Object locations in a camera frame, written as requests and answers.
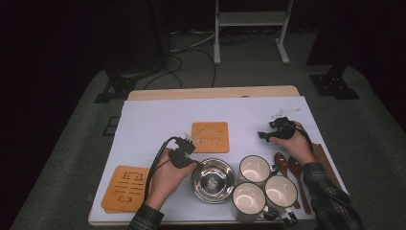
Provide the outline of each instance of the spoon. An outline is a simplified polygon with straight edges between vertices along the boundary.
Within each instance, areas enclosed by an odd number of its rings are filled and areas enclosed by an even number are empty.
[[[284,177],[287,177],[287,161],[286,161],[286,158],[284,158],[284,155],[280,152],[275,153],[274,162],[275,162],[275,164],[277,164],[281,167],[280,171],[281,171],[282,175]],[[293,207],[295,207],[296,209],[301,207],[298,200],[295,201],[295,203],[293,204]]]
[[[302,197],[302,203],[304,205],[304,212],[307,214],[311,214],[311,209],[310,206],[308,205],[307,198],[305,196],[305,190],[304,190],[304,185],[302,184],[302,166],[299,164],[299,162],[293,158],[289,157],[288,162],[287,162],[289,170],[295,175],[296,179],[298,180],[299,183],[299,190],[301,192],[301,197]]]

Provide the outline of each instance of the sleeve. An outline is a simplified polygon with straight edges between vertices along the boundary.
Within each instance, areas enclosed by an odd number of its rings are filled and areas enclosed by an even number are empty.
[[[155,230],[158,229],[163,217],[163,213],[142,204],[126,229]]]
[[[304,184],[310,191],[317,229],[364,229],[350,206],[350,197],[332,183],[322,164],[304,165]]]

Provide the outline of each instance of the orange coaster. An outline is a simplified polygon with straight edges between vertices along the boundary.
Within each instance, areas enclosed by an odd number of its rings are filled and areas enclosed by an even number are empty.
[[[199,141],[199,143],[193,142],[196,153],[230,151],[228,125],[225,122],[193,123],[192,139]]]
[[[137,212],[144,202],[149,169],[118,166],[101,202],[106,213]]]

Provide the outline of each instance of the metal stand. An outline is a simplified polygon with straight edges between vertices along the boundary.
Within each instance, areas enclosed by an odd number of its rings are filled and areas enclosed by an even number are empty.
[[[214,28],[214,64],[220,64],[219,27],[226,26],[282,26],[282,32],[276,39],[283,64],[290,63],[283,47],[293,1],[289,0],[286,11],[255,11],[255,12],[219,12],[218,1],[215,0],[215,28]]]
[[[325,75],[310,75],[311,82],[320,96],[334,96],[337,100],[359,99],[342,76],[347,65],[333,65]]]
[[[137,80],[132,78],[124,78],[118,71],[106,68],[105,72],[109,78],[109,82],[103,89],[103,92],[98,95],[95,104],[107,104],[110,100],[126,99],[128,94],[135,89]]]

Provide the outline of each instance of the black stand leg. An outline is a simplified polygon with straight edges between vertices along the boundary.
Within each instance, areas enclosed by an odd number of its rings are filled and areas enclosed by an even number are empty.
[[[135,89],[136,78],[124,78],[116,71],[109,68],[105,69],[109,82],[103,92],[98,95],[95,104],[108,104],[110,100],[127,99],[128,94]]]
[[[347,64],[332,65],[325,75],[310,75],[311,82],[320,96],[334,96],[337,100],[359,99],[349,88],[342,76]]]

